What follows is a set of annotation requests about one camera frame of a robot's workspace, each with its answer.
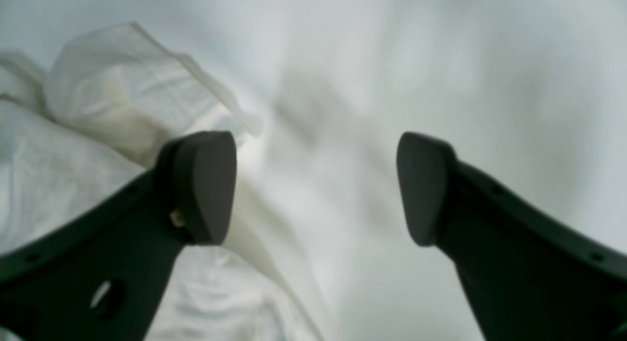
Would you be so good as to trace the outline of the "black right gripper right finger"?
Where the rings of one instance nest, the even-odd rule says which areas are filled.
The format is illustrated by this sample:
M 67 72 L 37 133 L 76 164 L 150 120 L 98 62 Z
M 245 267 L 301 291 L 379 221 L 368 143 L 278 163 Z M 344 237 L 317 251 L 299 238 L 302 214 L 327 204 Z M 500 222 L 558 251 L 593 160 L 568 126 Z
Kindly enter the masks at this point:
M 543 214 L 442 140 L 405 132 L 396 168 L 410 237 L 453 262 L 484 339 L 626 339 L 624 253 Z

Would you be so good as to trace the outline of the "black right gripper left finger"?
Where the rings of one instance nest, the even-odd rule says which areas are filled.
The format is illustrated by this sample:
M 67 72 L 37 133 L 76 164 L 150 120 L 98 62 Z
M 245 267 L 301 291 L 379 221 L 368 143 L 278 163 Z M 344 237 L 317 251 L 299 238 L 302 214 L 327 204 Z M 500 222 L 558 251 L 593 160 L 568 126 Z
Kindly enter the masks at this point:
M 2 255 L 2 329 L 24 341 L 143 340 L 182 249 L 224 242 L 236 181 L 231 132 L 168 142 L 153 169 Z

